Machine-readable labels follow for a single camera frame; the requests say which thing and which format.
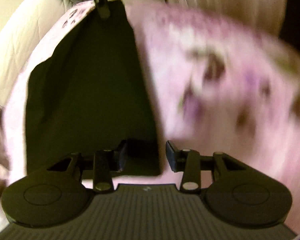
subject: blurred pink blanket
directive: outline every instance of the blurred pink blanket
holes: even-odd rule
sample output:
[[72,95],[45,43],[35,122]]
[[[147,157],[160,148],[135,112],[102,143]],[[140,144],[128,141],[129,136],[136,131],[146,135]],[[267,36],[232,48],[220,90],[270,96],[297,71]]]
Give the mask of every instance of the blurred pink blanket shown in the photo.
[[[25,175],[27,79],[92,7],[91,1],[80,3],[61,17],[18,77],[3,119],[9,183]],[[126,12],[162,156],[169,139],[202,155],[226,152],[281,181],[293,195],[286,223],[300,233],[300,56],[271,37],[199,10],[150,2],[127,5]],[[210,176],[202,175],[202,186],[207,187]],[[181,176],[165,163],[158,178],[114,182],[179,185]]]

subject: white bedding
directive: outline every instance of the white bedding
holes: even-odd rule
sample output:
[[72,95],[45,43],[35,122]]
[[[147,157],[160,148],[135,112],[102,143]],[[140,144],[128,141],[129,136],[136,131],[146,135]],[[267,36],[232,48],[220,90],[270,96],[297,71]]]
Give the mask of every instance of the white bedding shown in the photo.
[[0,33],[0,105],[39,41],[72,7],[70,0],[24,0]]

